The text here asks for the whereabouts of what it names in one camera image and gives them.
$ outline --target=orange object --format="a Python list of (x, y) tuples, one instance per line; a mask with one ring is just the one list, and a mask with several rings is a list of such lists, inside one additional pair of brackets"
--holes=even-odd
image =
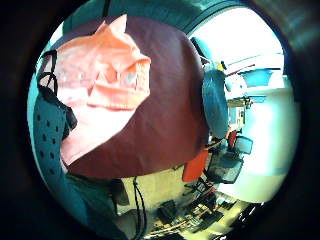
[[(67, 166), (120, 132), (150, 95), (151, 60), (125, 33), (126, 21), (123, 15), (103, 22), (93, 35), (57, 49), (58, 98), (78, 120), (61, 145)], [(45, 71), (50, 67), (49, 61)]]
[(182, 181), (193, 182), (197, 180), (206, 167), (208, 155), (208, 150), (202, 150), (194, 159), (187, 162), (184, 165)]

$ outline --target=blue object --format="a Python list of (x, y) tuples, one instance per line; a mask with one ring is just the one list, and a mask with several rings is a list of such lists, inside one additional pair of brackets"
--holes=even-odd
[(204, 68), (202, 100), (205, 117), (216, 138), (222, 139), (228, 132), (228, 105), (224, 93), (225, 74), (212, 64)]
[(205, 41), (201, 40), (200, 38), (193, 37), (191, 38), (191, 42), (202, 57), (205, 57), (211, 61), (213, 60), (210, 48)]
[(273, 69), (259, 68), (239, 73), (247, 83), (247, 87), (268, 86)]

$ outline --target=cable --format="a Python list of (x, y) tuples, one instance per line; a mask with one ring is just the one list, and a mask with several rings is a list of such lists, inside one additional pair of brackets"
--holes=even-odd
[[(135, 234), (135, 236), (133, 237), (132, 240), (139, 240), (146, 233), (146, 229), (147, 229), (147, 214), (146, 214), (146, 210), (145, 210), (143, 196), (142, 196), (142, 194), (141, 194), (141, 192), (140, 192), (140, 190), (138, 188), (137, 177), (135, 177), (133, 179), (133, 187), (134, 187), (134, 200), (135, 200), (136, 208), (137, 208), (138, 223), (137, 223), (137, 226), (136, 226), (136, 234)], [(143, 219), (142, 231), (140, 230), (141, 229), (141, 215), (140, 215), (140, 207), (139, 207), (137, 192), (139, 194), (140, 201), (141, 201), (141, 204), (142, 204), (142, 212), (143, 212), (143, 218), (144, 218)]]

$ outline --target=black chair backrest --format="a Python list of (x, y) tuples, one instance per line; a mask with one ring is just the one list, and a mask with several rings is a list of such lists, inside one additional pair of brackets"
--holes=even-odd
[(250, 154), (252, 151), (253, 140), (244, 136), (237, 136), (234, 143), (234, 150), (237, 153)]
[(197, 37), (193, 37), (191, 38), (191, 42), (201, 57), (204, 57), (211, 61), (213, 60), (210, 49), (203, 40)]
[(205, 171), (207, 179), (214, 183), (233, 184), (242, 169), (243, 160), (237, 153), (227, 152), (220, 157), (217, 163), (210, 162), (209, 168)]

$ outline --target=white wall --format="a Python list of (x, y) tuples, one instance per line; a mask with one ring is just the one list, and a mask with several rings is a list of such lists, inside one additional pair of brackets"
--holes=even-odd
[(246, 202), (265, 202), (278, 191), (298, 140), (299, 106), (291, 88), (256, 88), (249, 95), (266, 95), (264, 103), (247, 110), (243, 135), (253, 139), (252, 153), (245, 157), (234, 184), (220, 184), (219, 191)]
[(192, 36), (207, 43), (214, 61), (224, 60), (226, 64), (259, 54), (283, 52), (269, 26), (247, 8), (235, 8), (215, 16)]

